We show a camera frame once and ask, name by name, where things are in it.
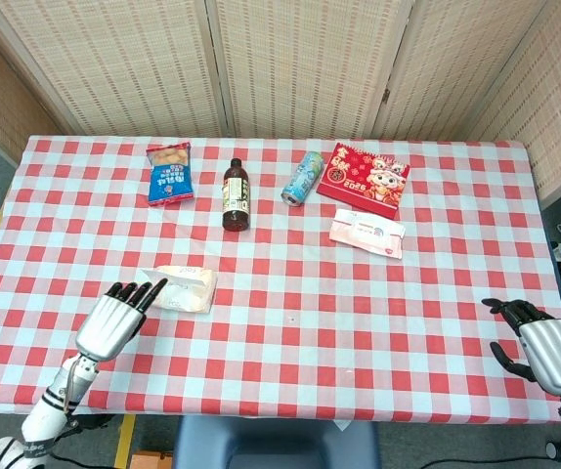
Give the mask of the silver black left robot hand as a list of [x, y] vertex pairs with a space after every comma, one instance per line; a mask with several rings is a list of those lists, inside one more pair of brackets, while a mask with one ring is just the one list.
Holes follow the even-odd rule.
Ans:
[[94, 361], [113, 360], [140, 331], [146, 312], [166, 286], [167, 278], [157, 283], [114, 283], [102, 295], [76, 335], [79, 353]]

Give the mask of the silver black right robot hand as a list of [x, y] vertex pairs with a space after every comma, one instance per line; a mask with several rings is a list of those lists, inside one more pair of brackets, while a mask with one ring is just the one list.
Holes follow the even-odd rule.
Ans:
[[500, 315], [514, 331], [527, 362], [512, 360], [497, 343], [490, 348], [507, 372], [536, 382], [548, 394], [561, 397], [561, 319], [525, 300], [501, 301], [485, 298], [482, 303]]

